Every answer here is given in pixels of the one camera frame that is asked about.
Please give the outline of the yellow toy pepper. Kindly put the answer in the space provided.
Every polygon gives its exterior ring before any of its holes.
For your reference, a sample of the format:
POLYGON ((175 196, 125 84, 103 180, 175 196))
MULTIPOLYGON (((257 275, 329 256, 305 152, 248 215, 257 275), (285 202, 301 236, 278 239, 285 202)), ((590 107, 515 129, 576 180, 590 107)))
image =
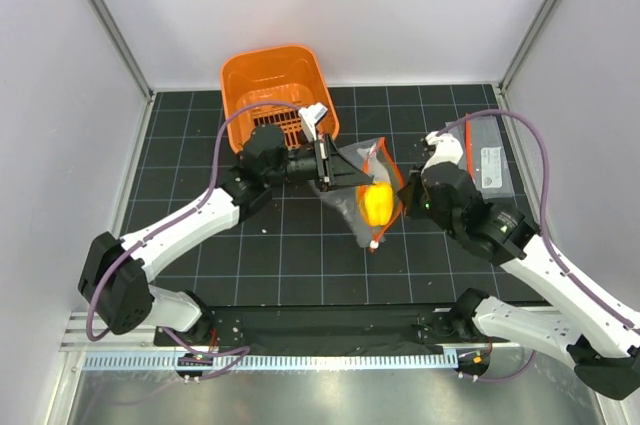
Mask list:
POLYGON ((376 182, 357 190, 357 203, 364 221, 372 227, 387 225, 394 213, 394 193, 390 183, 376 182))

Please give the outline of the clear zip bag orange zipper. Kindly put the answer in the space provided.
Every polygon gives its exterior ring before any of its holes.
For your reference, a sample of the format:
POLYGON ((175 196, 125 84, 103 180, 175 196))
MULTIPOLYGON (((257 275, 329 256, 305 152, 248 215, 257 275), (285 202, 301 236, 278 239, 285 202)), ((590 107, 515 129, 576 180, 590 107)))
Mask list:
POLYGON ((402 213, 397 192, 405 185, 399 169, 387 149, 387 140, 376 137, 338 148, 342 156, 372 183, 321 191, 311 182, 314 192, 338 211, 354 234, 357 244, 370 251, 378 249, 384 235, 402 213))

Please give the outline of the orange plastic basket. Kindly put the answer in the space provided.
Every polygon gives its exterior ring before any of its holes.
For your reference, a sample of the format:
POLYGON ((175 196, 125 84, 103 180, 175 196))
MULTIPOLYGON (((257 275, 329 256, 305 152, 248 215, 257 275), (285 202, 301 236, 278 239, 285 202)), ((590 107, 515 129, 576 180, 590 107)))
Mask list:
POLYGON ((260 125, 276 124, 285 134, 285 144, 294 149, 303 136, 300 118, 287 108, 320 103, 328 112, 318 130, 337 138, 340 122, 315 54, 301 45, 285 45, 236 55, 220 71, 224 113, 232 115, 255 104, 227 126, 231 149, 237 153, 260 125))

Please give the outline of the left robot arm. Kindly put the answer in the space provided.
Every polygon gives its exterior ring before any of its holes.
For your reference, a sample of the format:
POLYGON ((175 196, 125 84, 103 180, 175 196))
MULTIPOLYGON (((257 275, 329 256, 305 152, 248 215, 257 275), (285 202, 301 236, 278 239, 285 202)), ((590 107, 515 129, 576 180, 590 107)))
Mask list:
POLYGON ((155 286, 159 274, 197 245, 253 217, 283 184, 312 181, 322 191, 370 185, 371 176, 320 134, 294 150, 276 125, 254 129, 234 167, 192 202, 137 232, 121 238, 105 232, 91 243, 78 283, 115 335, 140 325, 170 329, 190 345, 208 340, 215 319, 191 291, 155 286))

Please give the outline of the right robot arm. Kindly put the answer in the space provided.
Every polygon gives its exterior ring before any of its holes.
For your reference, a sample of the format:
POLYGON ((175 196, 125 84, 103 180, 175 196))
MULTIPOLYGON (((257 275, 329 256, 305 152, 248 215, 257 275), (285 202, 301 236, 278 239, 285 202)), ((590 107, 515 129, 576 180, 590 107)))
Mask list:
POLYGON ((639 388, 639 313, 573 264, 515 205, 488 201, 446 162, 414 166, 399 191, 406 214, 433 221, 471 255, 516 277, 559 313, 538 317, 469 289, 450 317, 463 341, 504 338, 571 368, 593 391, 624 400, 639 388))

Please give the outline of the spare clear zip bag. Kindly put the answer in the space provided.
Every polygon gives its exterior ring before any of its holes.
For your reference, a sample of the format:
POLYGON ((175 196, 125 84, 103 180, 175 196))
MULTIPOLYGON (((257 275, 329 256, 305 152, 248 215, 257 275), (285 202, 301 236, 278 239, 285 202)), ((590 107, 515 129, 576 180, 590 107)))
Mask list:
POLYGON ((485 199, 514 195, 514 186, 497 118, 484 116, 451 128, 463 147, 459 167, 467 171, 485 199))

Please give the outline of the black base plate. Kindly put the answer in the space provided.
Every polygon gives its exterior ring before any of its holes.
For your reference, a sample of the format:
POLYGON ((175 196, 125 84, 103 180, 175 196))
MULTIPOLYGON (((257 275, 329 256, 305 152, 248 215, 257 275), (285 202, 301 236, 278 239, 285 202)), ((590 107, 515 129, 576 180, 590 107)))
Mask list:
POLYGON ((246 346, 254 356, 424 355, 489 341, 446 304, 217 306, 174 333, 192 347, 246 346))

